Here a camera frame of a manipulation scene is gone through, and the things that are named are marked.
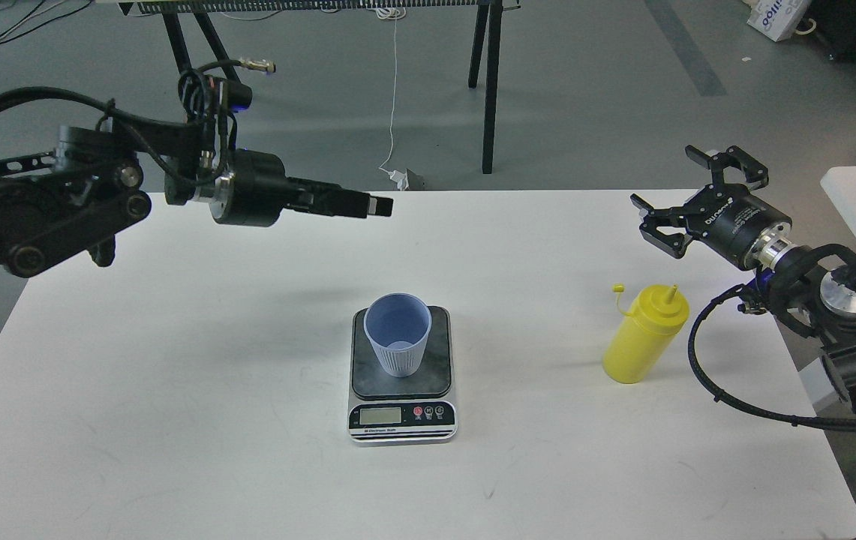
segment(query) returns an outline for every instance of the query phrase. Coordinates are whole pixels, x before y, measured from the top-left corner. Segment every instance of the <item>digital scale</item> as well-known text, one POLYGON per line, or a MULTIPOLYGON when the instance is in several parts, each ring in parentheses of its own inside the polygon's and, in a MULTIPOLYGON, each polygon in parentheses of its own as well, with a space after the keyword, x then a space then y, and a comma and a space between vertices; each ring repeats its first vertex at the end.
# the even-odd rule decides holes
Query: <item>digital scale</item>
POLYGON ((355 314, 348 390, 348 433, 364 444, 445 442, 458 430, 448 311, 431 312, 421 366, 413 375, 390 376, 377 362, 365 334, 365 312, 355 314))

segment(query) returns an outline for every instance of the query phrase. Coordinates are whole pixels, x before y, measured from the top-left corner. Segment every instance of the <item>black cable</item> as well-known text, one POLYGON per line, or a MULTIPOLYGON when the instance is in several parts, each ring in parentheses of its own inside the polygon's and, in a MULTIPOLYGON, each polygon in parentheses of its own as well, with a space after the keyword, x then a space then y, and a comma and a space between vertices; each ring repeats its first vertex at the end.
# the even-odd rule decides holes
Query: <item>black cable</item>
POLYGON ((51 24, 56 20, 63 20, 63 18, 70 17, 71 15, 78 13, 78 11, 87 10, 89 7, 91 7, 91 4, 94 3, 95 0, 88 0, 87 4, 84 4, 84 6, 81 6, 76 10, 68 11, 67 13, 58 15, 57 17, 50 18, 49 20, 44 21, 43 23, 39 24, 38 26, 35 26, 34 28, 31 28, 30 30, 23 31, 23 33, 15 35, 15 37, 5 38, 5 40, 0 41, 0 45, 9 44, 11 41, 19 40, 20 38, 23 38, 26 35, 32 33, 34 30, 40 30, 41 28, 46 27, 48 24, 51 24))
MULTIPOLYGON (((37 6, 34 6, 33 10, 30 10, 28 14, 24 15, 24 17, 22 17, 22 19, 20 21, 17 21, 17 23, 15 23, 15 25, 12 26, 11 28, 15 28, 15 27, 17 27, 17 25, 22 24, 24 22, 24 20, 27 20, 27 18, 29 18, 35 11, 37 11, 41 7, 41 5, 44 3, 44 1, 46 1, 46 0, 41 0, 41 2, 39 4, 37 4, 37 6)), ((0 45, 9 44, 12 41, 19 40, 20 38, 23 38, 26 35, 31 34, 33 31, 39 30, 40 28, 43 28, 44 26, 47 26, 48 24, 51 24, 56 20, 63 20, 63 18, 70 17, 71 15, 78 13, 78 11, 88 9, 94 3, 95 3, 95 0, 88 0, 87 4, 84 4, 84 6, 81 6, 76 10, 68 11, 68 13, 64 13, 64 14, 58 15, 57 17, 50 18, 49 20, 44 21, 43 23, 39 24, 38 26, 35 26, 34 28, 30 28, 30 30, 26 30, 26 31, 23 31, 23 33, 13 35, 13 37, 3 38, 3 40, 0 40, 0 45)), ((8 30, 3 31, 2 35, 9 32, 10 30, 11 29, 9 28, 8 30)))
POLYGON ((191 125, 190 122, 188 122, 188 124, 176 124, 173 122, 164 122, 161 120, 152 120, 143 116, 137 116, 137 114, 123 112, 123 110, 116 109, 113 106, 113 102, 100 102, 98 100, 95 100, 94 98, 85 96, 84 94, 79 94, 77 92, 65 90, 63 88, 50 88, 49 86, 27 86, 27 88, 17 88, 14 90, 9 90, 5 93, 0 94, 0 113, 5 112, 5 110, 12 109, 12 107, 23 105, 25 103, 46 99, 59 99, 79 103, 88 107, 94 107, 94 109, 101 110, 101 112, 109 114, 109 116, 112 116, 114 119, 118 119, 118 123, 120 124, 120 126, 122 126, 123 129, 125 129, 131 135, 131 137, 135 138, 137 143, 142 145, 144 151, 146 151, 146 153, 151 157, 151 160, 153 160, 154 163, 159 165, 161 169, 164 169, 164 172, 172 175, 173 178, 177 179, 178 181, 185 182, 185 184, 211 184, 211 182, 213 182, 218 176, 221 175, 221 173, 224 172, 225 167, 227 166, 227 148, 229 140, 228 133, 226 133, 227 130, 223 130, 219 134, 219 136, 221 136, 221 162, 218 164, 218 168, 215 169, 214 173, 208 175, 208 177, 205 178, 187 178, 181 174, 178 174, 178 172, 174 170, 173 167, 167 164, 167 162, 156 150, 154 150, 154 148, 150 145, 149 141, 147 141, 147 139, 137 130, 137 128, 130 124, 143 123, 159 126, 161 128, 183 129, 185 125, 191 125))
POLYGON ((24 21, 28 20, 28 19, 31 17, 31 15, 33 15, 34 13, 36 13, 36 11, 37 11, 37 10, 40 10, 40 9, 41 9, 41 6, 44 6, 44 2, 46 2, 46 0, 40 0, 40 1, 38 2, 37 6, 34 6, 34 7, 33 7, 33 8, 32 8, 32 9, 31 9, 27 14, 24 14, 24 16, 23 16, 23 17, 20 17, 20 20, 19 20, 19 21, 17 21, 17 22, 16 22, 16 23, 14 23, 13 25, 11 25, 11 27, 10 27, 10 28, 7 28, 7 30, 2 31, 2 33, 0 33, 0 37, 1 37, 2 35, 6 35, 6 34, 7 34, 7 33, 9 33, 10 31, 13 31, 15 28, 17 28, 17 26, 22 25, 22 24, 24 23, 24 21))
POLYGON ((204 73, 205 71, 211 71, 215 68, 225 68, 229 65, 239 66, 241 64, 242 61, 239 61, 239 59, 218 59, 218 61, 210 61, 208 62, 208 64, 202 64, 198 68, 195 68, 194 71, 197 71, 198 73, 204 73))
POLYGON ((766 410, 759 406, 753 406, 750 403, 743 402, 742 400, 737 399, 725 392, 722 387, 719 387, 718 384, 714 383, 712 379, 704 372, 704 369, 701 368, 701 365, 698 363, 698 355, 695 353, 695 336, 698 335, 698 329, 701 328, 701 323, 707 320, 708 315, 711 314, 715 308, 719 307, 721 304, 725 304, 726 301, 731 300, 732 298, 737 298, 742 295, 757 295, 758 293, 748 286, 744 286, 743 284, 739 284, 739 286, 733 286, 726 290, 718 297, 713 298, 707 307, 698 314, 698 317, 695 318, 694 325, 691 328, 691 334, 688 337, 688 360, 691 362, 691 369, 695 372, 695 377, 698 379, 698 382, 704 386, 708 392, 711 393, 712 396, 715 397, 716 402, 722 402, 726 404, 726 406, 734 407, 736 410, 742 411, 742 413, 751 414, 754 416, 759 416, 761 418, 767 418, 770 420, 777 420, 778 422, 785 422, 791 424, 791 426, 805 426, 808 428, 818 428, 818 430, 825 431, 849 431, 849 433, 856 433, 856 420, 849 420, 843 418, 819 418, 819 417, 809 417, 809 416, 794 416, 790 414, 782 414, 778 412, 773 412, 770 410, 766 410))
POLYGON ((32 101, 41 101, 46 99, 58 99, 79 103, 88 107, 94 107, 94 109, 101 110, 103 113, 111 113, 111 116, 116 117, 116 119, 126 120, 129 122, 154 124, 162 128, 180 128, 181 126, 184 126, 184 124, 153 120, 143 116, 138 116, 137 114, 123 112, 121 109, 115 109, 115 107, 111 106, 109 103, 95 100, 94 98, 85 96, 84 94, 65 90, 63 88, 50 88, 50 86, 26 86, 25 88, 16 88, 14 90, 8 90, 7 92, 0 93, 0 113, 5 112, 5 110, 9 110, 11 107, 17 107, 32 101))

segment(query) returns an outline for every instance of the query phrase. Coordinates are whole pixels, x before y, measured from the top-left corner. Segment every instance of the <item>cup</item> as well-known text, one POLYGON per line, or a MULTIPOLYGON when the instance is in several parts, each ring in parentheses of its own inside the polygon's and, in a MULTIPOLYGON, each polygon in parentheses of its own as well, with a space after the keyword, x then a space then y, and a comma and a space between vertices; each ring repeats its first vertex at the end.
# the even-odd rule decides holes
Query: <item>cup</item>
POLYGON ((380 297, 365 312, 365 335, 380 366, 393 377, 417 372, 430 331, 428 306, 411 294, 380 297))

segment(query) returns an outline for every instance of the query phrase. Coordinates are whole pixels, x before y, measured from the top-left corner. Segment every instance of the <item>table leg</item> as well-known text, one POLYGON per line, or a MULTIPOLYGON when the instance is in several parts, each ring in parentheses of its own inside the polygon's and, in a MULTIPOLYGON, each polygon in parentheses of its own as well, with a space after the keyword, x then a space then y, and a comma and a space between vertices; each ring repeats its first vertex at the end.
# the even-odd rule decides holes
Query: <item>table leg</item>
MULTIPOLYGON (((211 22, 211 17, 207 13, 195 13, 194 18, 197 20, 197 25, 201 27, 208 45, 211 45, 211 51, 215 52, 215 58, 228 59, 228 52, 224 49, 221 38, 218 37, 218 31, 215 30, 215 24, 211 22)), ((224 76, 229 80, 240 82, 238 72, 235 71, 232 65, 225 65, 222 69, 224 76)))
POLYGON ((488 4, 478 4, 478 21, 475 23, 475 44, 471 49, 471 71, 468 73, 468 88, 478 88, 478 72, 482 67, 482 51, 485 50, 485 27, 487 26, 488 4))
POLYGON ((500 15, 504 12, 503 0, 491 3, 488 30, 487 88, 485 89, 485 142, 482 148, 482 173, 491 174, 494 162, 494 121, 497 110, 497 65, 500 61, 500 15))
POLYGON ((185 43, 185 35, 181 32, 181 22, 177 13, 162 13, 164 28, 167 29, 167 40, 171 42, 171 52, 174 53, 174 62, 177 62, 178 73, 191 69, 191 56, 188 55, 188 45, 185 43))

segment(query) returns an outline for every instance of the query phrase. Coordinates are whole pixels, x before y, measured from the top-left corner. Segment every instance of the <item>robotic arm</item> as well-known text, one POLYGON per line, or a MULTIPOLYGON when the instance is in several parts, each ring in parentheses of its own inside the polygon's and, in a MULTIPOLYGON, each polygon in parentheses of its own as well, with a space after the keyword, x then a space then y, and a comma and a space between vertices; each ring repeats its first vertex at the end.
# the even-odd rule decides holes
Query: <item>robotic arm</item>
POLYGON ((0 94, 0 113, 41 99, 104 113, 94 130, 62 126, 53 151, 0 160, 0 264, 29 278, 88 251, 95 264, 109 266, 116 233, 151 211, 140 190, 137 153, 149 154, 164 169, 168 204, 206 202, 221 224, 270 227, 283 209, 347 218, 391 215, 392 199, 287 177, 273 154, 236 149, 235 113, 250 105, 252 92, 205 73, 224 65, 274 70, 270 62, 242 59, 185 71, 178 82, 188 117, 183 124, 122 112, 113 100, 102 103, 60 88, 0 94))
POLYGON ((838 244, 811 248, 788 240, 791 218, 751 194, 767 185, 767 168, 744 150, 732 146, 707 156, 688 146, 685 152, 711 172, 711 184, 674 208, 654 208, 631 195, 641 209, 641 235, 675 259, 698 240, 740 270, 753 270, 739 311, 770 311, 795 334, 817 337, 825 371, 856 413, 856 253, 838 244), (743 172, 744 184, 726 184, 729 167, 743 172), (669 226, 683 232, 661 232, 669 226), (831 256, 842 264, 822 266, 831 256))

